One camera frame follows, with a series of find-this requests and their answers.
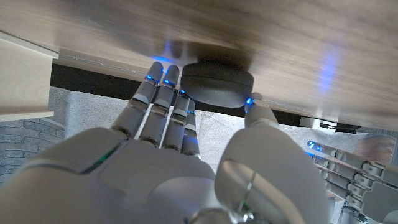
wooden surface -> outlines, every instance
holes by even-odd
[[[398,2],[2,0],[55,63],[140,80],[155,59],[248,68],[273,108],[398,130]]]
[[[0,39],[0,121],[53,116],[52,57]]]

wooden table underside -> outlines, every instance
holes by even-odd
[[[0,29],[54,63],[141,80],[155,60],[254,75],[273,108],[398,130],[398,2],[2,0]]]

brick wall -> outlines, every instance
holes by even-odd
[[[25,161],[63,140],[64,129],[48,119],[0,123],[0,185]]]

white robotic hand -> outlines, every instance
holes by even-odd
[[[162,80],[154,63],[111,129],[77,134],[24,164],[0,190],[1,220],[326,223],[322,178],[261,95],[248,99],[246,128],[230,140],[217,175],[200,160],[195,104],[182,90],[165,127],[178,74],[172,65]]]
[[[352,166],[308,153],[314,163],[326,168],[320,172],[327,190],[379,223],[398,223],[398,167],[367,161],[313,141],[309,141],[308,146]]]

round object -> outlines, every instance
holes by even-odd
[[[253,76],[231,65],[199,62],[184,66],[181,89],[194,100],[228,108],[243,106],[253,89]]]

